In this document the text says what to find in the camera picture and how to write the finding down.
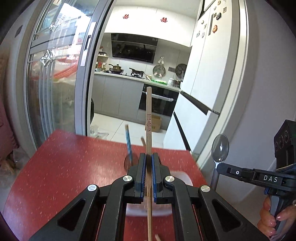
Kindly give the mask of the person's right hand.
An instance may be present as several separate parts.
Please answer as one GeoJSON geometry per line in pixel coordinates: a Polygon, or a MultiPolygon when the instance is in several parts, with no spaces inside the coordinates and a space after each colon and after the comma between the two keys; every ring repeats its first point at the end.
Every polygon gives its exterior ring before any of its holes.
{"type": "Polygon", "coordinates": [[[272,238],[276,234],[275,226],[276,221],[286,221],[282,233],[286,234],[295,223],[295,206],[291,205],[280,212],[275,218],[270,214],[271,200],[267,196],[263,202],[263,207],[260,211],[260,220],[257,224],[257,228],[268,238],[272,238]]]}

